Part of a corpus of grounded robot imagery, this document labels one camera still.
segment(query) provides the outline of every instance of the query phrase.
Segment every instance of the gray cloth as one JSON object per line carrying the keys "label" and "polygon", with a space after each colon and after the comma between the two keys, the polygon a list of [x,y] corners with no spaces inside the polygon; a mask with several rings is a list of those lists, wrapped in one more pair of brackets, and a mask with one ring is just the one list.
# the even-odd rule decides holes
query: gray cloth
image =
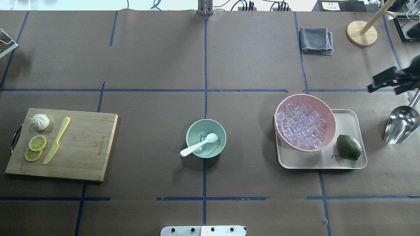
{"label": "gray cloth", "polygon": [[333,34],[327,28],[300,28],[299,39],[303,52],[330,56],[334,52]]}

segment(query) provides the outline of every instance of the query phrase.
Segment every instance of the green bowl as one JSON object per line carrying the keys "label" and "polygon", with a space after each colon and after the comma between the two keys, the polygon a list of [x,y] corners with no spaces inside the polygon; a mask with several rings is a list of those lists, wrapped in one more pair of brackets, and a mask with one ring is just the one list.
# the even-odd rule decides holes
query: green bowl
{"label": "green bowl", "polygon": [[202,135],[215,133],[219,139],[214,143],[207,143],[193,152],[201,158],[211,158],[222,152],[226,145],[226,131],[217,121],[202,119],[194,122],[186,132],[186,144],[192,146],[200,142]]}

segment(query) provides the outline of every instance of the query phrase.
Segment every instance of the white spoon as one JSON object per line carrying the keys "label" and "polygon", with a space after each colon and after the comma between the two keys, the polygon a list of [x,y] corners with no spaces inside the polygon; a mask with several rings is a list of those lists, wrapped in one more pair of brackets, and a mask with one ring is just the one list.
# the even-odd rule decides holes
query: white spoon
{"label": "white spoon", "polygon": [[187,147],[186,149],[180,151],[179,154],[181,154],[181,156],[185,157],[185,156],[191,154],[197,148],[203,146],[204,144],[206,144],[206,143],[214,143],[218,139],[219,139],[219,136],[217,136],[217,134],[215,134],[215,133],[208,134],[207,137],[203,141],[201,141],[201,142],[199,142],[197,144],[194,144],[194,145],[192,145],[190,147]]}

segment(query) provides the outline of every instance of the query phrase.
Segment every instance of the pink bowl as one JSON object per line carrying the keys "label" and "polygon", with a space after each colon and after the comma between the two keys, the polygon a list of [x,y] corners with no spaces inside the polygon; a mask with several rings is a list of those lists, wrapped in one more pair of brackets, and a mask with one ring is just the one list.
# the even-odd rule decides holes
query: pink bowl
{"label": "pink bowl", "polygon": [[[289,143],[281,134],[280,130],[277,127],[277,116],[276,114],[282,110],[284,110],[284,106],[286,104],[288,104],[289,102],[292,102],[294,104],[298,104],[299,102],[304,103],[304,104],[309,104],[312,106],[312,110],[313,111],[317,111],[318,113],[320,113],[322,115],[322,117],[324,117],[324,119],[327,121],[324,129],[325,129],[325,133],[324,133],[324,141],[322,141],[323,146],[319,147],[319,148],[313,148],[310,150],[303,150],[300,148],[297,148],[295,146],[293,146],[291,143]],[[293,148],[299,150],[299,151],[303,151],[303,152],[316,152],[319,150],[324,149],[326,146],[328,146],[334,139],[335,135],[336,135],[336,118],[334,117],[333,112],[331,111],[331,109],[323,102],[321,101],[319,98],[314,97],[312,95],[308,95],[308,94],[295,94],[292,96],[289,96],[287,98],[285,98],[283,101],[281,101],[281,103],[278,105],[276,112],[274,113],[274,126],[276,129],[276,133],[277,136],[284,141],[284,143],[287,143],[288,145],[292,146]]]}

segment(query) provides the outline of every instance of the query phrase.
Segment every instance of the knife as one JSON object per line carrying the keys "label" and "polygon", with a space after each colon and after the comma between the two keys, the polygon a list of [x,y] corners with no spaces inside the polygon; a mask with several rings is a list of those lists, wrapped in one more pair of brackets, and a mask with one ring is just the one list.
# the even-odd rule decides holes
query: knife
{"label": "knife", "polygon": [[45,160],[43,162],[44,165],[47,164],[51,160],[51,158],[55,155],[55,153],[57,152],[58,141],[60,141],[61,136],[63,135],[64,131],[66,130],[66,128],[68,126],[68,124],[70,123],[70,120],[71,119],[69,117],[66,117],[66,118],[64,118],[63,122],[61,123],[60,130],[58,130],[57,137],[55,138],[55,141],[52,144],[52,147],[51,147],[50,151],[47,154],[47,157],[45,158]]}

